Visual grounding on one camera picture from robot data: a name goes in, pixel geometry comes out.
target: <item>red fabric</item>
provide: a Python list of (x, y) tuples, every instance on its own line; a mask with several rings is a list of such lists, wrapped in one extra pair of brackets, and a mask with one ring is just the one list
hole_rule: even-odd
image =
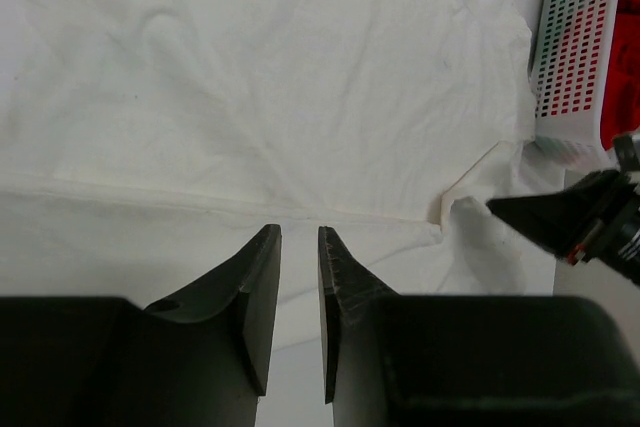
[(602, 146), (640, 127), (640, 0), (618, 0), (600, 121)]

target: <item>white garment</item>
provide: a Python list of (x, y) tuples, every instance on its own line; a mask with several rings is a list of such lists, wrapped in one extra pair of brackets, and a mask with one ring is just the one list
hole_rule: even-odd
[[(435, 225), (457, 197), (515, 188), (534, 99), (530, 32), (511, 0), (0, 9), (2, 293), (148, 303), (268, 222), (284, 233), (276, 345), (317, 331), (321, 224), (399, 290), (536, 290), (497, 221), (484, 217), (495, 230), (474, 247), (507, 259), (492, 280), (464, 271), (466, 214), (444, 236)], [(467, 178), (484, 184), (441, 211), (483, 158)]]

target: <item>plastic laundry basket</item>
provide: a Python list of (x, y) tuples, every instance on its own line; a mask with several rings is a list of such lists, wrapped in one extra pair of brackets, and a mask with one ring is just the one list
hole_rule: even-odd
[(536, 142), (567, 168), (613, 166), (600, 119), (618, 0), (544, 0), (532, 87)]

